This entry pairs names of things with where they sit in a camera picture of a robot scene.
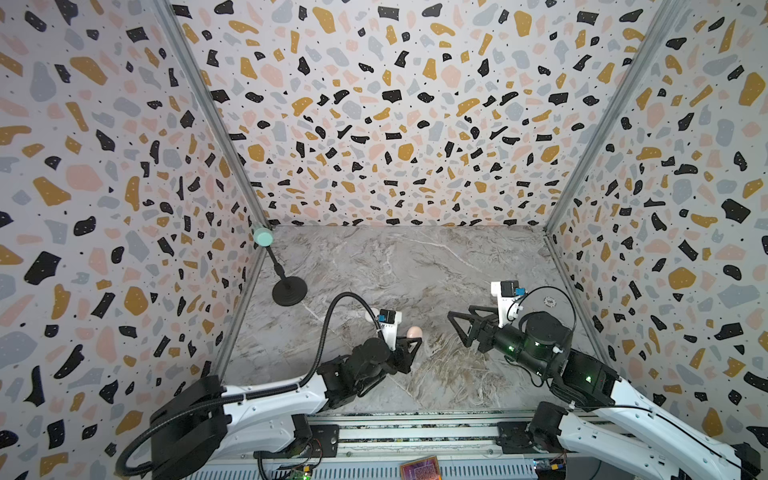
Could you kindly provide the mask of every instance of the terrazzo wall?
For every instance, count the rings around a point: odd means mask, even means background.
[[[113,478],[210,371],[253,262],[243,195],[147,7],[0,8],[0,478]]]
[[[766,43],[764,0],[685,12],[553,235],[621,374],[763,458]]]
[[[272,224],[546,221],[651,0],[175,2]]]

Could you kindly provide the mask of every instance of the marble floor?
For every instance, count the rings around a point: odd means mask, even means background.
[[[519,280],[527,290],[564,289],[543,236],[530,227],[277,227],[273,250],[286,274],[301,276],[309,293],[298,305],[276,305],[271,291],[278,277],[265,261],[225,381],[258,385],[303,375],[331,299],[352,291],[371,306],[402,311],[399,334],[420,326],[424,343],[410,374],[389,376],[335,412],[534,409],[540,401],[556,401],[501,354],[477,353],[476,344],[464,348],[446,318],[470,304],[494,305],[493,280]],[[524,312],[547,309],[546,296],[557,303],[549,312],[570,326],[568,301],[552,289],[531,295]],[[339,302],[323,361],[351,353],[373,335],[364,312],[353,299]],[[581,323],[574,347],[594,355]]]

